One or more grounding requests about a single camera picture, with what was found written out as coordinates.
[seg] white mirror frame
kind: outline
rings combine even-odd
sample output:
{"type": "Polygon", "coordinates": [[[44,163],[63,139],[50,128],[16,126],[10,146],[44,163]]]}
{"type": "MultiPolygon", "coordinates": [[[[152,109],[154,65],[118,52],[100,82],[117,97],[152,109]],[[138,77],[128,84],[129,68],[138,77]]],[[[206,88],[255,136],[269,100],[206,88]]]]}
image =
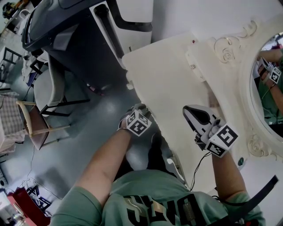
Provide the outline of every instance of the white mirror frame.
{"type": "Polygon", "coordinates": [[[250,92],[250,76],[252,76],[252,67],[259,51],[270,38],[281,32],[283,32],[283,14],[277,15],[268,22],[258,26],[254,37],[251,38],[243,54],[239,70],[239,91],[245,113],[254,128],[254,132],[274,152],[283,156],[283,138],[275,133],[264,121],[264,118],[260,117],[255,111],[253,107],[253,97],[250,92]]]}

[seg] green t-shirt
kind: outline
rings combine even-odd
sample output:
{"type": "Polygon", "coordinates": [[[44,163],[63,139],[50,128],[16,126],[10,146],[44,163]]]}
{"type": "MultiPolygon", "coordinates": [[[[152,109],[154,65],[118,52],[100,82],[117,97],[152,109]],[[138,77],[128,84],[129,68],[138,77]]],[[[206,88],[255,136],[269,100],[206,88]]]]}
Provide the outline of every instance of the green t-shirt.
{"type": "MultiPolygon", "coordinates": [[[[248,200],[248,194],[242,193],[230,202],[248,200]]],[[[168,173],[146,169],[132,171],[116,180],[103,209],[90,192],[72,188],[52,217],[51,226],[206,225],[236,208],[223,205],[203,192],[189,192],[168,173]]],[[[260,226],[265,225],[259,207],[245,217],[247,221],[252,219],[257,219],[260,226]]]]}
{"type": "MultiPolygon", "coordinates": [[[[283,72],[283,57],[279,61],[279,67],[278,69],[283,72]]],[[[277,86],[279,89],[283,92],[283,74],[279,77],[277,86]]],[[[267,94],[262,99],[261,103],[264,108],[264,119],[267,124],[282,124],[283,123],[283,115],[279,111],[271,92],[268,91],[269,88],[263,84],[262,80],[260,79],[258,92],[260,95],[260,99],[264,96],[264,94],[267,92],[267,94]]]]}

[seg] white vanity table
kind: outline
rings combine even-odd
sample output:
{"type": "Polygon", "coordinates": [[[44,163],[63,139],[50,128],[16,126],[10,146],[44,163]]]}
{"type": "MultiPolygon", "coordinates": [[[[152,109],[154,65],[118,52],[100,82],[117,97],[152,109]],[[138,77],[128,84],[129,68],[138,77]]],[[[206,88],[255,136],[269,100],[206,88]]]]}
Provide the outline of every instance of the white vanity table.
{"type": "MultiPolygon", "coordinates": [[[[195,133],[182,108],[190,104],[208,106],[211,90],[220,104],[212,109],[215,115],[225,118],[240,134],[231,150],[236,164],[240,158],[249,157],[249,148],[254,147],[248,144],[254,134],[264,141],[268,152],[282,152],[283,138],[274,135],[256,113],[250,92],[256,55],[272,34],[282,31],[283,15],[279,15],[265,24],[251,20],[240,34],[198,42],[187,32],[123,57],[127,79],[153,114],[188,184],[207,151],[195,144],[195,133]]],[[[211,157],[204,158],[197,174],[195,191],[209,192],[215,187],[211,157]]]]}

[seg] mirror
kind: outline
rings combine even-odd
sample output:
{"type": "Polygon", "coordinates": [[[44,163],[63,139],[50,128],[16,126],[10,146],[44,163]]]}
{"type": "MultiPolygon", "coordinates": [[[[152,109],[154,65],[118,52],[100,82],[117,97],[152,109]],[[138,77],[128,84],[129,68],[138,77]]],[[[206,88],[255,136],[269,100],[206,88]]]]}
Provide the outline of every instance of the mirror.
{"type": "Polygon", "coordinates": [[[283,137],[283,32],[268,40],[253,64],[252,104],[262,122],[283,137]]]}

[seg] checkered tablecloth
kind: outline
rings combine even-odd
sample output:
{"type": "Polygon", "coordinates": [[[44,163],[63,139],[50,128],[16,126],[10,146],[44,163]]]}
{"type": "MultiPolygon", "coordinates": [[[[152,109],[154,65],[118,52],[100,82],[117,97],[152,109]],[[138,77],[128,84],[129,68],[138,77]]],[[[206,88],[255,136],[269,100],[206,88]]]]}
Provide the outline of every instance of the checkered tablecloth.
{"type": "Polygon", "coordinates": [[[0,94],[0,152],[11,152],[16,141],[24,141],[27,134],[16,104],[18,94],[0,94]]]}

